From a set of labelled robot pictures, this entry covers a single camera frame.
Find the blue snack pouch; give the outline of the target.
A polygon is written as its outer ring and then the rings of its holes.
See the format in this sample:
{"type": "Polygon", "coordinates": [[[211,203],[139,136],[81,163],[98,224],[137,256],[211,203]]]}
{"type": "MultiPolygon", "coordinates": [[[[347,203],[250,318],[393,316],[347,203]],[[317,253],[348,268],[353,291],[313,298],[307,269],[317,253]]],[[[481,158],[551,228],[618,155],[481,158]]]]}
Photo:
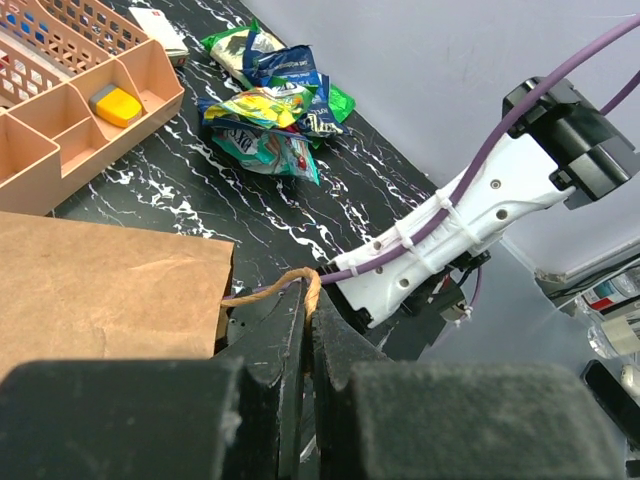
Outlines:
{"type": "Polygon", "coordinates": [[[268,85],[273,78],[291,78],[308,67],[305,52],[297,47],[278,48],[265,33],[250,31],[243,54],[242,72],[254,86],[268,85]]]}

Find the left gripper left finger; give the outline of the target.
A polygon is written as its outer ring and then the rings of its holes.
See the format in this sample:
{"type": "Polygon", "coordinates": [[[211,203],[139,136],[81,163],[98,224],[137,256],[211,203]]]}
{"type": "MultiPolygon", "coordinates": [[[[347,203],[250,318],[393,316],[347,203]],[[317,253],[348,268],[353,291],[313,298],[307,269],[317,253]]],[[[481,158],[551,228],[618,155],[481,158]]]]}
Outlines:
{"type": "Polygon", "coordinates": [[[294,479],[302,282],[234,309],[205,360],[33,361],[1,384],[5,479],[294,479]]]}

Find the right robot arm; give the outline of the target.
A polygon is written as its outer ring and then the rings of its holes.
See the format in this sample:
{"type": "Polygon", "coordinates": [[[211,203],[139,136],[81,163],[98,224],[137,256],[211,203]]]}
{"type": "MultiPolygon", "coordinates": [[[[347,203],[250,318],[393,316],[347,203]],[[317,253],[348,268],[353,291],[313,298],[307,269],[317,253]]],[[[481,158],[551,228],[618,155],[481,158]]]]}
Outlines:
{"type": "Polygon", "coordinates": [[[290,271],[270,287],[224,299],[223,307],[260,301],[305,278],[307,315],[315,311],[321,287],[333,285],[343,317],[359,330],[373,329],[427,281],[451,269],[478,271],[482,254],[520,218],[559,203],[579,208],[631,180],[639,154],[606,116],[639,79],[602,108],[566,79],[526,107],[526,95],[539,92],[543,82],[531,78],[504,98],[503,116],[515,122],[479,166],[469,166],[373,241],[335,257],[331,272],[290,271]]]}

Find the yellow green snack pack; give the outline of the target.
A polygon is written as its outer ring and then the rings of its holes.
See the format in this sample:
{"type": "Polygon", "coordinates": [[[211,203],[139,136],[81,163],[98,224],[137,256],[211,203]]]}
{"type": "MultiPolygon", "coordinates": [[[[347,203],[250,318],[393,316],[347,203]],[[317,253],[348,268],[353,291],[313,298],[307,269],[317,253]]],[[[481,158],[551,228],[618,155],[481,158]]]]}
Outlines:
{"type": "Polygon", "coordinates": [[[263,129],[286,128],[307,112],[317,88],[285,82],[280,86],[254,87],[219,103],[233,119],[263,129]]]}

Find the dark blue vinegar chips bag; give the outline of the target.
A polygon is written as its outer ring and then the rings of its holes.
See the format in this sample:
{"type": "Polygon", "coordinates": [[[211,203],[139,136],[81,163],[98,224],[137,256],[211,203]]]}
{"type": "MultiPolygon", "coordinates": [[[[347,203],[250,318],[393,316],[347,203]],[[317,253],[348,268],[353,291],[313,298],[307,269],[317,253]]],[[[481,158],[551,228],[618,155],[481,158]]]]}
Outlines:
{"type": "Polygon", "coordinates": [[[314,143],[350,134],[344,121],[355,110],[355,99],[317,69],[309,46],[298,45],[266,53],[249,50],[244,54],[243,73],[254,86],[292,84],[312,92],[314,96],[295,126],[314,143]]]}

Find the green Chuba chips bag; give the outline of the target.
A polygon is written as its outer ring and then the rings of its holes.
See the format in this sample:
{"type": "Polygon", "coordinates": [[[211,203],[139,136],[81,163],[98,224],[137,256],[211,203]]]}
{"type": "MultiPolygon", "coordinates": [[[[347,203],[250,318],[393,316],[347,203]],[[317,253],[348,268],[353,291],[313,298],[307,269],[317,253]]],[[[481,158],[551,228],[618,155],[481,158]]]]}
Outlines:
{"type": "MultiPolygon", "coordinates": [[[[261,26],[258,26],[258,30],[259,33],[269,35],[276,42],[278,48],[285,47],[279,39],[263,30],[261,26]]],[[[248,26],[241,26],[211,34],[200,40],[209,56],[245,88],[251,87],[251,84],[242,73],[243,54],[249,31],[250,28],[248,26]]],[[[329,88],[329,107],[335,118],[339,122],[343,122],[355,110],[356,101],[335,84],[331,84],[329,88]]]]}

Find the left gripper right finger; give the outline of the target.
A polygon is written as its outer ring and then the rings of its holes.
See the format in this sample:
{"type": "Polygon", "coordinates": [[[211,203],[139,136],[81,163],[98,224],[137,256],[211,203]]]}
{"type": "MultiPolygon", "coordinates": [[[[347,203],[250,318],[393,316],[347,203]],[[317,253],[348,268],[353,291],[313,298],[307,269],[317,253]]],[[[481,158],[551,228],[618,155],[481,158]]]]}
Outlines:
{"type": "Polygon", "coordinates": [[[310,324],[324,479],[621,479],[602,412],[555,365],[393,361],[321,294],[310,324]]]}

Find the brown paper bag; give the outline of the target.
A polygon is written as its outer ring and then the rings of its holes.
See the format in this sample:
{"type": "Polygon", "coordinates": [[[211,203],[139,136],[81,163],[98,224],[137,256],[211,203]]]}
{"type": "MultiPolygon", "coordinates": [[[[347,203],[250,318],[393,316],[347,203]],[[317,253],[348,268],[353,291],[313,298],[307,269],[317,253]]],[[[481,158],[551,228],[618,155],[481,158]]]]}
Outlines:
{"type": "Polygon", "coordinates": [[[300,282],[308,267],[244,297],[230,294],[228,241],[3,213],[1,372],[49,360],[208,359],[229,308],[300,282]]]}

